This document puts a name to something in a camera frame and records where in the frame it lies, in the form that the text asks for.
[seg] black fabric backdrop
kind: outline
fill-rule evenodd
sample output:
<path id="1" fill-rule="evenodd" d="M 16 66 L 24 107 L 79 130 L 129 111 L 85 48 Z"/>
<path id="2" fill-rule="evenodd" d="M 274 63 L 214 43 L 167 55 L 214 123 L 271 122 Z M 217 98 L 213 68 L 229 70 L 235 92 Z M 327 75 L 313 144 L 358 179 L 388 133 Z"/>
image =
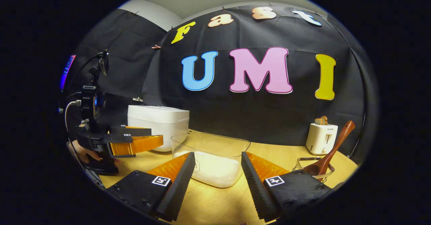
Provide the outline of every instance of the black fabric backdrop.
<path id="1" fill-rule="evenodd" d="M 365 90 L 366 116 L 360 133 L 360 139 L 351 156 L 354 162 L 361 164 L 371 149 L 380 124 L 381 107 L 377 76 L 367 53 L 349 30 L 331 14 L 328 15 L 328 19 L 330 24 L 340 32 L 346 43 L 350 46 L 351 53 L 355 57 L 362 75 Z"/>
<path id="2" fill-rule="evenodd" d="M 168 32 L 161 49 L 155 54 L 143 86 L 146 105 L 165 105 L 190 110 L 189 128 L 223 136 L 278 145 L 303 146 L 310 123 L 327 116 L 330 124 L 341 129 L 352 120 L 356 128 L 340 147 L 350 155 L 358 142 L 364 122 L 364 89 L 358 64 L 340 33 L 315 13 L 307 12 L 321 27 L 306 22 L 292 13 L 295 8 L 271 6 L 274 19 L 256 20 L 251 10 L 266 5 L 248 5 L 208 13 L 192 19 Z M 209 28 L 214 16 L 229 13 L 234 21 Z M 174 44 L 177 28 L 195 21 L 184 38 Z M 261 62 L 269 47 L 289 50 L 287 68 L 293 92 L 272 94 L 264 86 L 252 87 L 244 93 L 233 93 L 234 59 L 229 52 L 249 49 Z M 214 81 L 202 91 L 189 91 L 182 84 L 183 58 L 197 56 L 194 78 L 202 79 L 202 53 L 217 51 Z M 331 101 L 314 96 L 319 88 L 320 65 L 316 54 L 331 56 L 334 67 L 335 98 Z"/>
<path id="3" fill-rule="evenodd" d="M 356 128 L 340 147 L 340 152 L 350 155 L 362 135 L 365 117 L 365 93 L 361 64 L 352 52 L 363 50 L 341 24 L 315 13 L 306 12 L 322 23 L 321 27 L 306 22 L 292 13 L 292 7 L 271 6 L 277 14 L 274 19 L 256 20 L 251 10 L 266 5 L 233 7 L 208 13 L 164 31 L 156 24 L 117 9 L 100 21 L 85 36 L 75 50 L 77 55 L 69 72 L 66 85 L 79 67 L 104 49 L 108 49 L 111 68 L 108 76 L 100 77 L 100 89 L 109 93 L 107 104 L 98 119 L 103 123 L 127 122 L 128 105 L 138 105 L 131 98 L 140 96 L 145 105 L 163 105 L 190 110 L 189 128 L 223 136 L 278 145 L 303 146 L 309 124 L 315 118 L 327 116 L 330 124 L 342 126 L 349 120 Z M 229 13 L 234 21 L 227 25 L 209 28 L 214 16 Z M 184 38 L 174 44 L 177 28 L 195 21 Z M 151 49 L 155 44 L 162 48 Z M 261 62 L 270 47 L 285 47 L 289 94 L 268 93 L 252 87 L 244 93 L 233 93 L 229 86 L 234 80 L 234 59 L 229 52 L 238 48 L 249 49 Z M 214 81 L 205 90 L 190 91 L 182 84 L 182 59 L 197 56 L 194 78 L 204 74 L 203 53 L 217 51 L 214 60 Z M 334 67 L 335 98 L 331 101 L 314 96 L 319 88 L 320 65 L 315 55 L 325 54 L 336 61 Z M 369 65 L 368 58 L 361 58 Z M 71 91 L 79 91 L 90 81 L 88 64 L 74 80 Z M 78 110 L 71 109 L 73 126 L 78 123 Z M 368 146 L 362 145 L 354 162 L 360 164 Z"/>
<path id="4" fill-rule="evenodd" d="M 97 122 L 101 125 L 126 124 L 128 105 L 141 104 L 132 98 L 141 96 L 146 72 L 155 53 L 151 47 L 165 35 L 166 30 L 153 22 L 127 10 L 115 9 L 92 28 L 72 53 L 76 58 L 65 86 L 88 59 L 108 49 L 109 72 L 107 76 L 101 74 L 99 78 L 100 91 L 107 93 L 106 105 L 100 109 Z M 91 74 L 88 70 L 96 65 L 97 60 L 87 64 L 65 95 L 80 91 L 82 85 L 89 84 Z M 78 107 L 70 108 L 67 122 L 69 128 L 80 123 Z"/>

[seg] letter m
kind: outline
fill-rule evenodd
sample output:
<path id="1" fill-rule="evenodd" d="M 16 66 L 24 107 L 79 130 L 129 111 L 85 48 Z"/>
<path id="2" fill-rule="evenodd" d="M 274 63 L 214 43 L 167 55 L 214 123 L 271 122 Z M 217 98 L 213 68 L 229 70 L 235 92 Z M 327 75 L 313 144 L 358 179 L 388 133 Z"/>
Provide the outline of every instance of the letter m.
<path id="1" fill-rule="evenodd" d="M 289 51 L 283 47 L 269 48 L 261 63 L 253 56 L 249 49 L 235 49 L 230 52 L 234 58 L 235 74 L 234 83 L 231 84 L 232 92 L 246 92 L 250 86 L 245 83 L 247 74 L 254 90 L 262 88 L 266 75 L 269 73 L 269 83 L 265 86 L 266 91 L 275 94 L 288 94 L 292 92 L 289 84 L 288 69 L 286 67 L 286 56 Z"/>

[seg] cable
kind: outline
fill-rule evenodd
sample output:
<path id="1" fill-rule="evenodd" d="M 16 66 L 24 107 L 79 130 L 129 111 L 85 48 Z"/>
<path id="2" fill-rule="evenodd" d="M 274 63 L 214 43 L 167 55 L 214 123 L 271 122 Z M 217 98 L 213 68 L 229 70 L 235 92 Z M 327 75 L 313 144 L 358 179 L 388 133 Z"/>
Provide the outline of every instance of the cable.
<path id="1" fill-rule="evenodd" d="M 79 94 L 82 94 L 82 92 L 75 92 L 75 93 L 73 93 L 73 94 L 69 95 L 69 96 L 66 98 L 66 101 L 68 101 L 70 98 L 74 97 L 75 95 L 79 95 Z"/>
<path id="2" fill-rule="evenodd" d="M 70 102 L 69 104 L 67 104 L 67 107 L 66 107 L 66 110 L 64 111 L 64 122 L 65 122 L 65 124 L 66 124 L 66 130 L 67 130 L 67 132 L 69 133 L 69 129 L 67 128 L 67 111 L 69 110 L 69 107 L 71 106 L 71 105 L 77 105 L 77 106 L 80 106 L 80 104 L 81 104 L 81 101 L 80 100 L 77 100 L 77 101 L 72 101 L 72 102 Z M 74 147 L 74 145 L 73 145 L 73 143 L 70 141 L 70 138 L 69 137 L 67 137 L 67 139 L 69 139 L 69 143 L 70 143 L 70 145 L 72 146 L 72 148 L 73 148 L 73 150 L 74 150 L 74 153 L 76 154 L 75 155 L 75 157 L 76 157 L 76 159 L 77 159 L 77 161 L 78 161 L 78 163 L 79 163 L 79 165 L 81 166 L 81 168 L 83 169 L 83 170 L 86 170 L 86 168 L 84 168 L 83 166 L 82 166 L 82 164 L 80 163 L 80 161 L 79 161 L 79 159 L 78 159 L 78 152 L 76 151 L 76 149 L 75 149 L 75 147 Z M 102 182 L 100 179 L 98 179 L 93 173 L 91 173 L 90 172 L 90 174 L 92 175 L 92 176 L 94 176 L 99 182 Z"/>

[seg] wooden spatula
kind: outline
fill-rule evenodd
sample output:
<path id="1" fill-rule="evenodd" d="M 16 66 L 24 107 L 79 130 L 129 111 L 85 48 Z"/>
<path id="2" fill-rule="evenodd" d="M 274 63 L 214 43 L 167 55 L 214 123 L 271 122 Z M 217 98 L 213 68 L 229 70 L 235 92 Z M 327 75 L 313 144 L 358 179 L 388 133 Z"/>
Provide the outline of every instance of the wooden spatula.
<path id="1" fill-rule="evenodd" d="M 332 150 L 319 161 L 303 168 L 303 171 L 311 174 L 312 176 L 326 174 L 326 170 L 328 169 L 328 165 L 332 159 L 332 156 L 334 156 L 335 152 L 338 150 L 338 148 L 341 146 L 341 144 L 344 142 L 347 136 L 349 136 L 349 134 L 354 128 L 355 128 L 355 124 L 352 121 L 348 121 L 344 125 L 343 129 L 340 131 L 340 134 L 338 135 L 338 138 L 335 141 L 335 144 Z"/>

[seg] letter u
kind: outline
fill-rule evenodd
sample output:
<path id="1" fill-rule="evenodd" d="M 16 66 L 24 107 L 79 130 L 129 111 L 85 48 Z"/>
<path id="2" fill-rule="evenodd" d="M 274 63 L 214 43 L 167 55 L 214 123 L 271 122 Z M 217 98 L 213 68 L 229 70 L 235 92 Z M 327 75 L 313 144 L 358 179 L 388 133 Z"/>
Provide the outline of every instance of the letter u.
<path id="1" fill-rule="evenodd" d="M 196 80 L 193 77 L 194 62 L 197 56 L 189 56 L 181 61 L 183 64 L 183 85 L 186 89 L 191 91 L 200 91 L 208 88 L 214 80 L 214 58 L 218 52 L 212 51 L 202 54 L 202 59 L 205 60 L 205 75 L 201 80 Z"/>

